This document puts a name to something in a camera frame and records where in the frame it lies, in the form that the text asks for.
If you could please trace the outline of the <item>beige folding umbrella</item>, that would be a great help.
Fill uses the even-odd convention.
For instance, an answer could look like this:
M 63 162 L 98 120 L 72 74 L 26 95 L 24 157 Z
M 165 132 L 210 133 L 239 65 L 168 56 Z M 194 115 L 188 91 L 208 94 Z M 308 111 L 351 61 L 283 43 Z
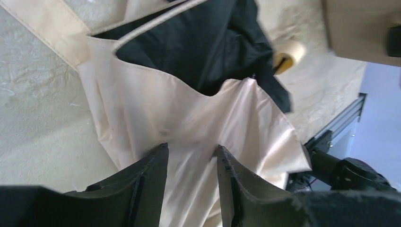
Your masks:
M 120 49 L 145 35 L 159 35 L 166 46 L 168 38 L 183 34 L 179 22 L 209 8 L 205 0 L 170 3 L 135 20 L 135 28 L 118 40 L 89 37 L 93 58 L 78 66 L 83 78 L 92 72 L 97 80 L 115 80 L 115 88 L 98 88 L 96 100 L 108 122 L 105 148 L 120 171 L 168 145 L 160 223 L 168 215 L 174 227 L 201 226 L 221 215 L 218 146 L 265 181 L 309 170 L 293 126 L 256 80 L 228 79 L 215 95 L 205 96 L 167 70 L 120 58 Z

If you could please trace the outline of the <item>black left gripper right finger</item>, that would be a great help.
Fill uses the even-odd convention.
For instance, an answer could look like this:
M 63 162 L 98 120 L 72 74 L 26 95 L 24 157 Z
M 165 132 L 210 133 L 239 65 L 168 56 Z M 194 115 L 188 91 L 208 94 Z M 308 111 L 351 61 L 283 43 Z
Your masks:
M 290 193 L 217 147 L 219 199 L 225 227 L 398 227 L 401 195 L 381 191 Z

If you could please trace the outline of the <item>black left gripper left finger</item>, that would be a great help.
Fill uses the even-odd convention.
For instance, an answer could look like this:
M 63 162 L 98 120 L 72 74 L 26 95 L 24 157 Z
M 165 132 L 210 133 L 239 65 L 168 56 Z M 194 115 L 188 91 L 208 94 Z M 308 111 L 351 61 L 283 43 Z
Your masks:
M 3 227 L 157 227 L 166 186 L 169 149 L 162 143 L 142 159 L 84 191 L 2 186 Z

